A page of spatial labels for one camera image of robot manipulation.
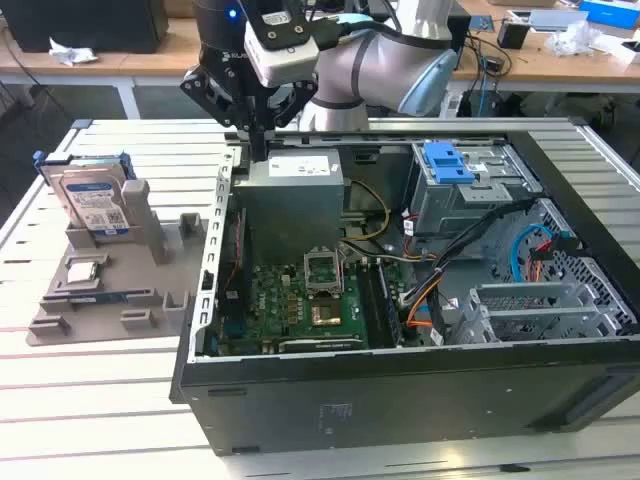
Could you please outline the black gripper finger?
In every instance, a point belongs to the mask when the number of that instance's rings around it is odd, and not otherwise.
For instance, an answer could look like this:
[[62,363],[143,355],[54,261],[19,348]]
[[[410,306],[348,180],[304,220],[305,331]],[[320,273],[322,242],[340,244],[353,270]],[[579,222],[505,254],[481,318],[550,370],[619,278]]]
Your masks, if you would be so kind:
[[209,71],[198,65],[184,77],[180,88],[219,124],[235,127],[238,136],[248,144],[251,159],[261,161],[262,132],[241,79],[241,74],[231,66]]
[[315,80],[303,80],[269,88],[261,107],[261,160],[267,159],[276,128],[286,127],[317,91]]

